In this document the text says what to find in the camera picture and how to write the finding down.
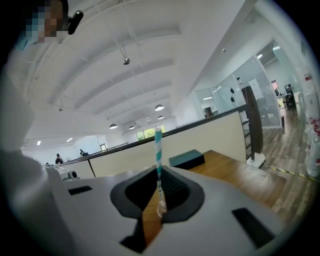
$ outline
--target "wooden desk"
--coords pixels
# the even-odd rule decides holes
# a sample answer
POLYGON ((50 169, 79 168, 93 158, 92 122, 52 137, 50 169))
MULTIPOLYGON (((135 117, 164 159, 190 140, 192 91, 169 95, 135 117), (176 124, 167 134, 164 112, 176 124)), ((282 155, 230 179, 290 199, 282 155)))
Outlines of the wooden desk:
MULTIPOLYGON (((283 177, 252 167, 212 150, 204 153, 204 160, 204 164, 189 171, 231 183, 248 197, 269 208, 274 205, 286 183, 286 179, 283 177)), ((159 196, 156 189, 142 213, 147 245, 161 230, 161 219, 157 214, 158 201, 159 196)))

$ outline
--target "headphones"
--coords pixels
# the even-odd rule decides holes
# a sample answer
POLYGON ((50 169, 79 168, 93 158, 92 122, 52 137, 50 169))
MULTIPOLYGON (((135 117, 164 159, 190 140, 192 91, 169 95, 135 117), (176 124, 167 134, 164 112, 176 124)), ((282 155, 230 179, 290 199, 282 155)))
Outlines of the headphones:
POLYGON ((69 35, 72 35, 76 31, 83 17, 84 17, 84 13, 81 10, 77 10, 72 17, 70 16, 67 17, 68 21, 67 21, 66 31, 68 32, 69 35))

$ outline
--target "black slot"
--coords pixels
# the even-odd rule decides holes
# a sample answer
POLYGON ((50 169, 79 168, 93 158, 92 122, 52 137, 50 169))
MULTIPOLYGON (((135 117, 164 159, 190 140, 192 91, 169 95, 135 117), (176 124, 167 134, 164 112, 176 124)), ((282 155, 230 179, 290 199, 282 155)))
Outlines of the black slot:
POLYGON ((232 214, 257 248, 274 238, 274 235, 246 208, 233 210, 232 214))
POLYGON ((80 194, 83 192, 87 192, 89 190, 92 190, 92 188, 90 186, 80 186, 80 187, 68 189, 71 196, 76 195, 76 194, 80 194))

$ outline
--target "white partition wall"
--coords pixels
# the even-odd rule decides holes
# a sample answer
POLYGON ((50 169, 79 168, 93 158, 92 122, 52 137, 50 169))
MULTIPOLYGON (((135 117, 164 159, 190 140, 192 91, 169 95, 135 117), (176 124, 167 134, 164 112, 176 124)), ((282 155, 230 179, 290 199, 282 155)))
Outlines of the white partition wall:
POLYGON ((90 179, 95 177, 87 160, 63 165, 61 167, 68 171, 76 171, 80 179, 90 179))
MULTIPOLYGON (((201 153, 214 150, 245 163, 246 146, 239 113, 164 137, 162 164, 169 166, 169 158, 193 149, 201 153)), ((97 177, 144 169, 155 164, 155 142, 96 157, 90 162, 97 177)))

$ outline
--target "glass wall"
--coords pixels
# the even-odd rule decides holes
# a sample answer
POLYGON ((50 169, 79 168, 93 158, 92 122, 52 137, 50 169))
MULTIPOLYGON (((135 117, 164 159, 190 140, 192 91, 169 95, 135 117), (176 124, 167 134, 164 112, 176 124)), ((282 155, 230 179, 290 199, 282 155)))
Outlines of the glass wall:
POLYGON ((297 79, 298 76, 296 75, 296 71, 294 67, 291 65, 291 63, 289 62, 284 51, 278 45, 278 43, 275 40, 273 40, 271 43, 273 44, 272 50, 274 55, 279 60, 279 63, 283 69, 283 72, 285 72, 289 78, 290 85, 294 95, 297 118, 301 122, 305 123, 306 114, 305 114, 304 97, 303 97, 301 85, 297 79))
POLYGON ((240 78, 243 87, 251 86, 254 93, 263 127, 280 126, 280 112, 275 91, 258 59, 252 57, 234 73, 240 78))
POLYGON ((213 99, 213 95, 210 92, 210 89, 199 90, 195 92, 196 97, 198 98, 201 108, 203 110, 204 116, 206 116, 205 109, 210 108, 212 115, 215 116, 219 112, 217 109, 216 103, 213 99))
POLYGON ((246 104, 245 98, 233 75, 228 76, 218 86, 210 88, 219 113, 246 104))
MULTIPOLYGON (((221 114, 245 105, 242 88, 249 86, 253 90, 258 105, 262 126, 279 127, 280 112, 275 91, 259 60, 254 56, 217 86, 195 93, 202 109, 210 106, 212 112, 217 111, 221 114)), ((247 120, 245 112, 242 112, 240 117, 242 121, 247 120)))

